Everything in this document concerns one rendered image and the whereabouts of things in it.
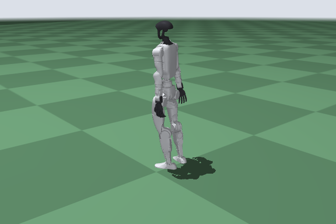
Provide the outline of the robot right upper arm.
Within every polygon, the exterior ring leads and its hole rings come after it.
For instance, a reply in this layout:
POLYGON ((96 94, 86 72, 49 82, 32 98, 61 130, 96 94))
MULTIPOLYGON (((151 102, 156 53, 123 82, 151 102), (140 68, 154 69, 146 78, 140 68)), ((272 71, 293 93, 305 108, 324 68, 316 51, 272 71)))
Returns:
POLYGON ((178 58, 179 58, 179 57, 178 57, 178 44, 177 44, 177 43, 175 43, 175 44, 176 44, 176 49, 177 49, 177 63, 176 63, 176 69, 178 69, 178 68, 179 68, 179 63, 178 63, 178 62, 179 62, 179 61, 178 61, 178 60, 179 60, 179 59, 178 59, 178 58))

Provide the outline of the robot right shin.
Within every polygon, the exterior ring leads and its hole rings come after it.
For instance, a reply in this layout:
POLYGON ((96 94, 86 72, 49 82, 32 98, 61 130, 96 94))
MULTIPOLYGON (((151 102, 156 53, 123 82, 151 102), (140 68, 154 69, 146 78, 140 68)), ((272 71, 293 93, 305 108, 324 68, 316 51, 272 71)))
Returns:
POLYGON ((172 131, 172 135, 173 135, 173 141, 176 145, 176 150, 177 150, 177 154, 178 157, 181 158, 181 156, 183 156, 183 132, 182 132, 182 125, 179 122, 180 126, 181 126, 181 130, 178 132, 173 132, 172 131))

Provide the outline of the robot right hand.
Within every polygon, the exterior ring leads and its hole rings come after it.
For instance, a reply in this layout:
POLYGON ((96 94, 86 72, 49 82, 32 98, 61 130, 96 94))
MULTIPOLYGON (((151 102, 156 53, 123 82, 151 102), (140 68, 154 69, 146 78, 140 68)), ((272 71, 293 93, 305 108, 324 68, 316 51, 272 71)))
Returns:
MULTIPOLYGON (((182 84, 182 83, 181 83, 182 84)), ((176 87, 177 87, 177 85, 176 85, 176 87)), ((178 103, 180 103, 180 98, 181 98, 181 104, 182 104, 182 102, 184 103, 184 102, 186 102, 187 101, 187 98, 186 98, 186 95, 185 95, 185 91, 183 90, 183 84, 182 84, 182 88, 177 88, 178 90, 179 90, 179 92, 180 92, 180 96, 179 96, 179 101, 178 101, 178 103), (184 96, 185 96, 185 99, 184 99, 184 96), (183 100, 182 100, 182 97, 183 97, 183 100), (186 101, 185 101, 186 100, 186 101)))

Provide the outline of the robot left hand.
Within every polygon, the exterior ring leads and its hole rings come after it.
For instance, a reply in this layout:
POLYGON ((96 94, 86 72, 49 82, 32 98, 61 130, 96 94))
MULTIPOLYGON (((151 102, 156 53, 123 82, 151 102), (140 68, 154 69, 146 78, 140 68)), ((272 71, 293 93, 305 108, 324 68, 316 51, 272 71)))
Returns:
POLYGON ((160 96, 160 101, 155 101, 156 105, 154 108, 154 112, 156 112, 156 115, 159 116, 160 118, 166 117, 163 113, 163 107, 161 103, 163 102, 162 96, 160 96))

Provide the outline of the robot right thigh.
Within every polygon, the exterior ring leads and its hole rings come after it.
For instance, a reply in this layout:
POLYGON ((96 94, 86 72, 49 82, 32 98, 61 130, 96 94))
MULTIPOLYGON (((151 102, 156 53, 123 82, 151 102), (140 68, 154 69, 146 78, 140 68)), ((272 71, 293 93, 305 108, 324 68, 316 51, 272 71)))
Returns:
POLYGON ((175 94, 174 98, 167 101, 166 108, 167 108, 167 113, 168 113, 170 123, 171 123, 171 130, 173 132, 178 132, 178 131, 181 130, 181 126, 180 126, 180 124, 177 120, 178 103, 177 103, 176 100, 179 98, 180 92, 179 92, 179 90, 176 90, 175 93, 176 94, 175 94))

